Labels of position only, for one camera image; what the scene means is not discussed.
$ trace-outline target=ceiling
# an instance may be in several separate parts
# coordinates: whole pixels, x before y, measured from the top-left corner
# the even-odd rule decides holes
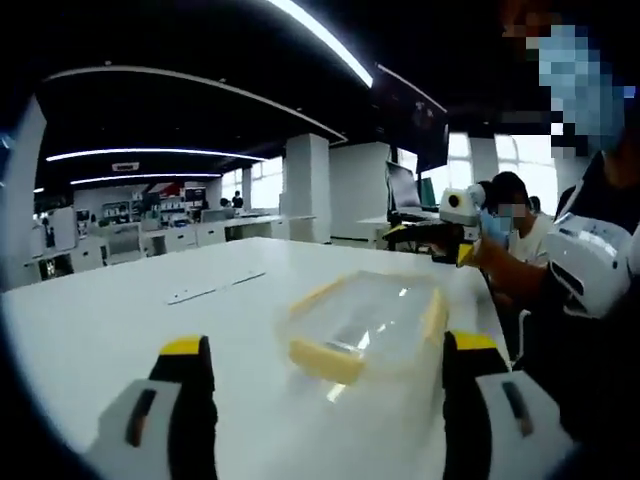
[[[503,115],[547,111],[549,98],[537,86],[537,65],[501,37],[497,1],[296,3],[365,69],[382,63],[443,104],[452,130],[540,128]],[[287,138],[307,132],[333,144],[375,139],[367,87],[266,0],[86,5],[16,16],[16,29],[28,25],[33,35],[8,52],[2,126],[15,125],[35,91],[47,118],[37,186],[55,190],[109,175],[113,162],[140,162],[144,173],[223,173],[252,163],[181,154],[45,160],[81,150],[166,147],[271,158]],[[101,71],[51,78],[88,67]]]

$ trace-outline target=white shirt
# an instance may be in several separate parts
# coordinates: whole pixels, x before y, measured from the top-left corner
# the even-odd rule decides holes
[[[509,253],[521,262],[544,265],[547,263],[545,237],[552,226],[553,219],[551,217],[543,213],[538,214],[533,228],[526,237],[520,238],[517,230],[511,233]]]

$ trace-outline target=black shirt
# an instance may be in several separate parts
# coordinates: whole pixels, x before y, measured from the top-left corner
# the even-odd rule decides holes
[[[568,211],[615,223],[633,234],[640,221],[640,186],[609,185],[602,156],[594,158],[583,181]],[[557,213],[574,188],[562,194]],[[564,313],[566,292],[547,271],[541,301],[526,320],[522,366],[558,402],[562,424],[577,440],[615,442],[626,438],[618,433],[624,427],[629,438],[635,437],[633,430],[640,423],[635,413],[640,402],[635,393],[640,391],[635,385],[640,371],[640,351],[634,345],[640,338],[636,283],[607,318],[584,319]]]

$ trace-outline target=ceiling light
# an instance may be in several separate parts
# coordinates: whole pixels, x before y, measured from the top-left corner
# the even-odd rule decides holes
[[[369,72],[355,59],[355,57],[342,45],[336,37],[333,36],[329,30],[320,24],[315,18],[305,12],[298,5],[291,0],[267,0],[269,3],[275,5],[280,10],[288,13],[298,22],[300,22],[305,28],[313,33],[318,39],[323,41],[331,50],[333,50],[344,63],[346,63],[353,72],[360,77],[360,79],[371,88],[373,85],[373,78],[369,75]]]
[[[216,178],[219,173],[141,173],[139,175],[117,175],[113,177],[97,177],[85,178],[84,180],[74,180],[69,182],[70,185],[83,185],[85,183],[110,182],[114,180],[133,180],[136,178],[172,178],[172,177],[191,177],[191,178]]]
[[[253,157],[251,155],[240,155],[237,153],[215,152],[211,150],[186,150],[184,148],[107,148],[105,150],[86,150],[82,152],[63,153],[62,155],[53,155],[47,157],[47,162],[55,162],[56,160],[64,160],[66,158],[88,157],[91,155],[106,155],[111,153],[181,153],[186,155],[209,155],[215,157],[233,157],[242,158],[244,160],[256,160],[264,162],[266,158]]]

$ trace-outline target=computer monitor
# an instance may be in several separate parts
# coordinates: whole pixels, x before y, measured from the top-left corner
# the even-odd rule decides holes
[[[382,141],[417,155],[416,173],[447,164],[446,109],[397,73],[378,64],[371,97]]]
[[[391,210],[422,207],[418,187],[411,170],[397,163],[387,162],[387,179]]]

